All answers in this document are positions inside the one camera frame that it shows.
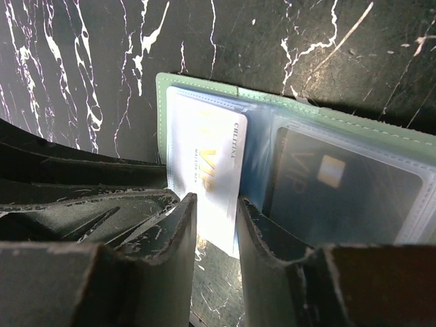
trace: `card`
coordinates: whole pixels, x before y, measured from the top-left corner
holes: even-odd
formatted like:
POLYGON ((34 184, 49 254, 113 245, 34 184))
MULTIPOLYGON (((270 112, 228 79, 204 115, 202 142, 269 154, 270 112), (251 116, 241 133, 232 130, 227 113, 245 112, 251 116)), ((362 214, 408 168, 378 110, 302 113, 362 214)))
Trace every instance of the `card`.
POLYGON ((282 127, 263 212, 312 246, 393 243, 420 193, 406 170, 282 127))
POLYGON ((198 195, 198 234, 233 254, 247 118, 167 90, 168 187, 198 195))

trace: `white card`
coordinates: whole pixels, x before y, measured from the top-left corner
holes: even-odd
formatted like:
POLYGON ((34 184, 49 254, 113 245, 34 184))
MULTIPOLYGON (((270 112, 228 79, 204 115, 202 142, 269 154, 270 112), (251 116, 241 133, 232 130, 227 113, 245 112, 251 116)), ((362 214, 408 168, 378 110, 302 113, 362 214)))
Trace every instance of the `white card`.
POLYGON ((167 90, 168 187, 180 198, 198 195, 198 234, 233 252, 247 118, 167 90))

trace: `black card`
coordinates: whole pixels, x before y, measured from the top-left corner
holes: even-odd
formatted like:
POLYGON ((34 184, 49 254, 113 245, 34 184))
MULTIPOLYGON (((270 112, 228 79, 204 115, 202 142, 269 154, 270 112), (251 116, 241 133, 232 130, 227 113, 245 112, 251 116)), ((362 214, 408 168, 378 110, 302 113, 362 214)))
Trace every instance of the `black card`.
POLYGON ((392 243, 422 185, 416 174, 282 127, 263 212, 313 246, 392 243))

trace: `marble surface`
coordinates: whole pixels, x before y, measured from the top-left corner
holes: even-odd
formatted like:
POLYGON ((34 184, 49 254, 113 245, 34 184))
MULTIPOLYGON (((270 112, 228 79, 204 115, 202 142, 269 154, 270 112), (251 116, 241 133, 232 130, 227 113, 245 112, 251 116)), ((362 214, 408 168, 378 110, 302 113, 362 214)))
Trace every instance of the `marble surface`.
MULTIPOLYGON (((172 72, 436 134, 435 22, 430 0, 0 0, 0 117, 158 161, 155 76, 172 72)), ((244 326, 237 261, 196 258, 196 313, 244 326)))

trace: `gold square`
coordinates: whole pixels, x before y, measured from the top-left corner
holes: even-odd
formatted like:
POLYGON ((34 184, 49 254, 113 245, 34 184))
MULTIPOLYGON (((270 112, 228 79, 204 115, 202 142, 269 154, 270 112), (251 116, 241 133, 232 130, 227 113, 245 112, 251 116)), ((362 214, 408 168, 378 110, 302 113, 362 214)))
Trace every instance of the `gold square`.
POLYGON ((335 159, 329 155, 325 155, 322 157, 317 179, 320 182, 337 189, 341 184, 344 169, 344 161, 335 159))

